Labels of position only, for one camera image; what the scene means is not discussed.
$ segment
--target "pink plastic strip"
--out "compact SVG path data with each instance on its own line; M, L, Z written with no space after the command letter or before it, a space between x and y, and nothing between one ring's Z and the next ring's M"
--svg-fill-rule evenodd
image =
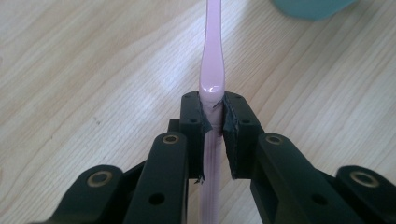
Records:
M206 2L206 35L201 64L200 100L213 127L205 136L205 182L200 187L200 222L219 223L219 182L222 141L222 97L225 87L221 50L221 0Z

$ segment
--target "wood grain surface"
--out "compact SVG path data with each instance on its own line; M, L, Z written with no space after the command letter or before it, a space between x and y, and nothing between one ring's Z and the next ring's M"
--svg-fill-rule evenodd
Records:
M320 170L396 183L396 2L323 21L266 0L223 0L226 90ZM0 1L0 223L47 219L85 170L126 171L198 90L204 0ZM223 154L221 223L261 223ZM197 223L191 181L189 223Z

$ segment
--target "wooden table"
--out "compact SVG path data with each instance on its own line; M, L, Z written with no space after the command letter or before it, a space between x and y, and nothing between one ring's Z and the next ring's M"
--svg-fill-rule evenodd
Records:
M226 89L320 170L396 183L396 2L324 21L224 0ZM198 90L205 1L0 2L0 223L48 218L83 171L145 160ZM222 223L260 223L249 182L222 163ZM189 223L197 223L191 182Z

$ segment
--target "metal screw head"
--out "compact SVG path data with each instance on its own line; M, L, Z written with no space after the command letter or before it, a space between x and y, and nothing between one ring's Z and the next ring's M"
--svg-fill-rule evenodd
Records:
M375 177L362 171L352 171L350 173L350 178L352 178L356 183L367 188L374 189L379 186L379 182L375 179Z
M165 143L165 144L174 144L174 143L176 143L176 142L178 142L178 136L177 135L173 135L173 134L169 134L169 135L166 135L164 138L163 138L163 142Z
M112 177L113 174L109 171L98 171L88 178L87 184L92 188L99 188L106 185Z

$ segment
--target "black plastic part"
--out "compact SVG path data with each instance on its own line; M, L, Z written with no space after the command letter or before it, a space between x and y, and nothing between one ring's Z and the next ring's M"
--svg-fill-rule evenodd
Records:
M103 186L90 187L89 179L98 172L108 172ZM52 217L43 222L54 223L120 223L126 204L122 188L122 170L115 166L99 165L82 173L64 195ZM92 182L100 182L102 176Z
M259 165L251 182L253 197L256 204L266 203L272 208L258 206L263 220L363 223L288 138L274 133L261 134L257 157Z
M259 134L264 133L259 120L241 95L224 95L223 135L233 179L251 179L256 160Z
M198 91L189 92L181 98L179 131L186 135L189 151L189 178L205 179L204 139L211 130L199 100Z
M359 166L338 170L335 187L366 223L396 223L396 187Z
M334 188L334 181L335 181L335 177L332 175L328 175L320 170L318 170L318 172L323 176L323 178Z
M163 133L154 140L123 223L186 223L187 188L187 139Z
M131 201L134 197L134 190L136 189L137 182L142 174L143 168L145 167L146 162L142 161L140 164L136 165L131 170L125 172L123 175L123 185L128 192L127 201Z
M180 119L169 119L168 132L180 131Z

